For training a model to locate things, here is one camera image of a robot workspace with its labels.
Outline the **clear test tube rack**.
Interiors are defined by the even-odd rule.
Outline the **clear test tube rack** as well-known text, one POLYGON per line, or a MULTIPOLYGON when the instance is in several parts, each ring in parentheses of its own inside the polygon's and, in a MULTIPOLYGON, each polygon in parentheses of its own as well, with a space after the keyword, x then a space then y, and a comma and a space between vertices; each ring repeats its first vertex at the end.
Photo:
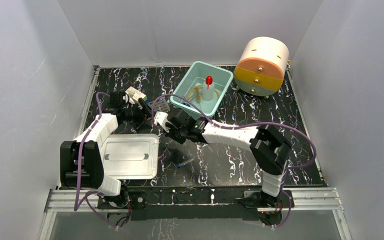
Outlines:
POLYGON ((170 106, 164 97, 154 100, 151 107, 154 109, 154 112, 168 113, 170 111, 170 106))

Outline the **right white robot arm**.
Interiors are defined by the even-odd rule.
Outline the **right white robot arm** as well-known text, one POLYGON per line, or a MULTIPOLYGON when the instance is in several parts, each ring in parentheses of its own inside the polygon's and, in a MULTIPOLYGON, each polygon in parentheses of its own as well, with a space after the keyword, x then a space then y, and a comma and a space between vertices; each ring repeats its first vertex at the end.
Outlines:
POLYGON ((274 126, 241 127, 211 121, 205 117, 194 119, 182 109, 170 113, 158 112, 154 117, 165 135, 184 144, 187 140, 203 144, 224 144, 252 153, 262 170, 261 190, 245 193, 240 203, 246 208, 272 207, 281 204, 281 190, 291 143, 274 126))

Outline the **small white red box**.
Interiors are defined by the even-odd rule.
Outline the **small white red box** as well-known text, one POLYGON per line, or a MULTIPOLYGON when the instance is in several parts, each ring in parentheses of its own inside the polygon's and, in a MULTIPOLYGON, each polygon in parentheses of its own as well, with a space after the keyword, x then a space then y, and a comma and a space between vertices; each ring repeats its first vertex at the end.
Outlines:
POLYGON ((127 90, 125 90, 125 93, 132 95, 133 98, 137 100, 137 103, 139 98, 143 98, 146 102, 148 101, 148 98, 144 93, 140 92, 139 90, 137 90, 132 86, 130 86, 127 90))

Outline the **tan rubber tubing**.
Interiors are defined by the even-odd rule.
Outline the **tan rubber tubing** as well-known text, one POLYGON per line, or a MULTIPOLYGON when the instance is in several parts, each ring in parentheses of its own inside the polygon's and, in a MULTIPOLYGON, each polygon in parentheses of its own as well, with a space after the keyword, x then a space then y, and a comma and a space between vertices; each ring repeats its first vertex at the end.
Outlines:
POLYGON ((199 84, 195 86, 192 90, 189 91, 186 99, 192 100, 195 99, 198 103, 201 101, 211 101, 214 99, 214 95, 218 100, 220 98, 220 93, 213 86, 203 86, 199 84))

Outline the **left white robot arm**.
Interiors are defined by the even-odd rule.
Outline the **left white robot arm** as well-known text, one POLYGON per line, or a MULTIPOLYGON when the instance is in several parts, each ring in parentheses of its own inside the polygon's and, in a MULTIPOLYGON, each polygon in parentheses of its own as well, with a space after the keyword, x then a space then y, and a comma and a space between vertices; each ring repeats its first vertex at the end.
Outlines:
POLYGON ((152 114, 144 97, 133 98, 127 92, 113 91, 106 94, 109 101, 103 106, 101 95, 102 92, 95 94, 98 114, 91 125, 77 138, 60 145, 60 182, 63 187, 75 189, 74 211, 88 198, 87 194, 80 197, 81 189, 110 197, 110 202, 117 208, 127 206, 129 194, 122 190, 120 180, 105 173, 101 148, 120 124, 139 128, 152 114))

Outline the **brown test tube brush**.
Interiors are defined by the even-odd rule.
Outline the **brown test tube brush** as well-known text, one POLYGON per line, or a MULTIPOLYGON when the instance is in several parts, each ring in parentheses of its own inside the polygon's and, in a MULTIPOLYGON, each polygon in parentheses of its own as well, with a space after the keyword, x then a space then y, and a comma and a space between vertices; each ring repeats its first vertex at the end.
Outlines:
POLYGON ((194 96, 195 96, 195 101, 197 103, 200 103, 202 101, 202 93, 201 93, 201 86, 197 86, 193 89, 194 91, 194 96))

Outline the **red-cap wash bottle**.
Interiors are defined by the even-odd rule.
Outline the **red-cap wash bottle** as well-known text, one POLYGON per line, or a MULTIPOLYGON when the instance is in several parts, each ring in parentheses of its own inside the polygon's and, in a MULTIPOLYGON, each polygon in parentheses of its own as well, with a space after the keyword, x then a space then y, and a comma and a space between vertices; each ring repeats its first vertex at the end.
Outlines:
POLYGON ((212 76, 208 75, 205 78, 204 83, 202 84, 202 99, 205 101, 210 101, 214 98, 214 90, 215 86, 213 84, 213 78, 212 76))

